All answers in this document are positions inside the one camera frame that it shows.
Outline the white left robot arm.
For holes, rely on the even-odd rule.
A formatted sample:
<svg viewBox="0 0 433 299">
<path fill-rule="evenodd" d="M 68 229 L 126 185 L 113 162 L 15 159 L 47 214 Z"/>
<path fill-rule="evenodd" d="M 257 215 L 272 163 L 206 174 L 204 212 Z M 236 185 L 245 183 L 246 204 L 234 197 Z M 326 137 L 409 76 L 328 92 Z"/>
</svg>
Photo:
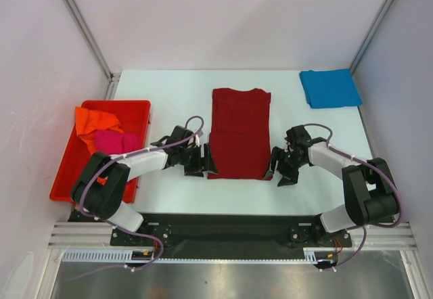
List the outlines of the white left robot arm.
<svg viewBox="0 0 433 299">
<path fill-rule="evenodd" d="M 144 217 L 123 201 L 127 183 L 141 175 L 181 165 L 184 175 L 218 174 L 209 143 L 200 143 L 200 131 L 176 126 L 170 135 L 149 147 L 125 154 L 94 153 L 71 191 L 71 198 L 85 214 L 125 231 L 132 244 L 144 244 L 149 229 Z"/>
</svg>

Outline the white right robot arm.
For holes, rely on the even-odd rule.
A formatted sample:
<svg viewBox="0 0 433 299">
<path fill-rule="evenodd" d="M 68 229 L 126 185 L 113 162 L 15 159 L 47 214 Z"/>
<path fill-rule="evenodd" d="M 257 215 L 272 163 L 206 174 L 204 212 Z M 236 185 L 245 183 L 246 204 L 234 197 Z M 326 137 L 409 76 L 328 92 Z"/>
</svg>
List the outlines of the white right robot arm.
<svg viewBox="0 0 433 299">
<path fill-rule="evenodd" d="M 316 166 L 339 178 L 344 203 L 318 214 L 313 240 L 327 246 L 337 232 L 366 225 L 393 228 L 401 223 L 402 204 L 385 160 L 361 159 L 331 144 L 333 131 L 323 124 L 308 123 L 286 131 L 286 147 L 274 147 L 264 179 L 281 175 L 280 187 L 295 185 L 301 167 Z"/>
</svg>

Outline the dark red t shirt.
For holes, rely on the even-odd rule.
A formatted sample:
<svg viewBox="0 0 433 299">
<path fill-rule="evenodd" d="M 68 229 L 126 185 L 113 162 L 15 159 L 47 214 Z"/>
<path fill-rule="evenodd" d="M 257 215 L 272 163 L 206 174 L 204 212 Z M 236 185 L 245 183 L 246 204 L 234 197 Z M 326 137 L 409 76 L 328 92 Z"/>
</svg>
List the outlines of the dark red t shirt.
<svg viewBox="0 0 433 299">
<path fill-rule="evenodd" d="M 262 89 L 212 91 L 209 144 L 218 174 L 209 179 L 262 180 L 271 158 L 271 94 Z"/>
</svg>

